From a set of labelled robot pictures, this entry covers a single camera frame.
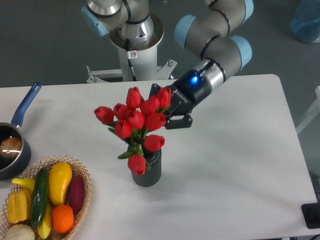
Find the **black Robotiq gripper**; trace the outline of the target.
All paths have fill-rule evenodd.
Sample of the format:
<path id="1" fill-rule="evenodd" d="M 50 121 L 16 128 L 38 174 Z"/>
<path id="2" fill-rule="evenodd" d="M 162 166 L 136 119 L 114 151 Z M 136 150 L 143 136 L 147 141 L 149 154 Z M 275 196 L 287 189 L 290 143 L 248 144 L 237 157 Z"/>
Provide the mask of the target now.
<path id="1" fill-rule="evenodd" d="M 174 83 L 166 86 L 171 90 L 170 108 L 166 113 L 165 128 L 167 130 L 192 126 L 193 119 L 189 113 L 212 92 L 212 85 L 205 77 L 206 72 L 206 70 L 189 70 Z M 153 83 L 148 98 L 152 96 L 159 98 L 158 93 L 161 88 L 160 85 Z"/>

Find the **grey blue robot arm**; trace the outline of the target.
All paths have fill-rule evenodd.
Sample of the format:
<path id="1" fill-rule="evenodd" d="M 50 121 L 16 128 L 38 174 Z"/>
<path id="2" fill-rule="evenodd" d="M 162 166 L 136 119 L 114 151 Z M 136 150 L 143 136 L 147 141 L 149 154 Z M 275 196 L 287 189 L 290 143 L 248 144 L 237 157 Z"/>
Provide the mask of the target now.
<path id="1" fill-rule="evenodd" d="M 170 85 L 171 109 L 167 129 L 189 128 L 191 112 L 200 102 L 239 72 L 252 58 L 250 43 L 229 33 L 253 13 L 251 0 L 208 0 L 208 15 L 197 20 L 182 17 L 174 39 L 200 62 Z M 152 81 L 167 78 L 168 66 L 158 67 L 157 47 L 164 36 L 160 19 L 150 12 L 147 0 L 89 0 L 81 9 L 87 25 L 99 36 L 109 36 L 118 49 L 122 78 Z"/>

